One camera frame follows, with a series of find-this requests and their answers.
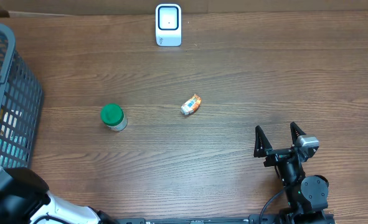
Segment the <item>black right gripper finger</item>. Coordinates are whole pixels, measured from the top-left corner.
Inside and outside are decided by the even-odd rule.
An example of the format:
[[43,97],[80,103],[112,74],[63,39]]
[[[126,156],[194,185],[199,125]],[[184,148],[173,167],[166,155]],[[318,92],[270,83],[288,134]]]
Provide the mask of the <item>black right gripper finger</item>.
[[293,144],[295,144],[295,142],[300,136],[306,134],[295,122],[290,123],[290,130]]
[[265,136],[263,129],[260,126],[255,127],[255,148],[254,148],[254,157],[266,157],[268,155],[268,151],[272,151],[273,148]]

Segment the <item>orange snack packet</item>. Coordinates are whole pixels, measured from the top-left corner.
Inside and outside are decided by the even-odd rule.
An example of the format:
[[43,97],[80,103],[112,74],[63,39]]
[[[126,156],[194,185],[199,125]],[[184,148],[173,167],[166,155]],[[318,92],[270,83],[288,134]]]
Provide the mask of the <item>orange snack packet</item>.
[[188,99],[182,106],[181,106],[181,113],[183,115],[190,115],[196,112],[200,104],[202,102],[202,98],[197,94],[194,94],[190,99]]

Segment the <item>green lid white jar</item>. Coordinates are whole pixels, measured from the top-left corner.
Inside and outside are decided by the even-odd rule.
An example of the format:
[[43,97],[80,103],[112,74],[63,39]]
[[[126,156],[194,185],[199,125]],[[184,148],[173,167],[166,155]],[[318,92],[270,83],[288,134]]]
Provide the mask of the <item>green lid white jar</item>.
[[124,111],[117,104],[105,105],[101,109],[100,118],[112,131],[122,131],[128,124]]

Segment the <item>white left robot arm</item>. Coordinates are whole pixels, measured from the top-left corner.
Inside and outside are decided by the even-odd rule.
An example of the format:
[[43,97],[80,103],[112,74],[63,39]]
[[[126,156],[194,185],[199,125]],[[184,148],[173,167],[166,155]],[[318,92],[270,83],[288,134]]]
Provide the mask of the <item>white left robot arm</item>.
[[101,210],[56,197],[46,182],[26,167],[0,166],[0,223],[116,222]]

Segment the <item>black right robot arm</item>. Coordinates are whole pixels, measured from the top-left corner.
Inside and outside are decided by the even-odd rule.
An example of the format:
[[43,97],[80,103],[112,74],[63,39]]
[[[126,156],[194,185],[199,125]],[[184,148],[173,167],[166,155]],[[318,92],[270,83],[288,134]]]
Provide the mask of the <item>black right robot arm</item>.
[[274,149],[260,126],[255,127],[253,156],[264,158],[265,167],[273,167],[283,184],[283,189],[263,206],[258,223],[264,220],[268,206],[285,194],[288,207],[281,209],[270,220],[273,223],[334,223],[333,215],[326,215],[329,182],[322,175],[307,176],[303,163],[312,158],[319,148],[316,136],[306,134],[296,123],[290,123],[292,145]]

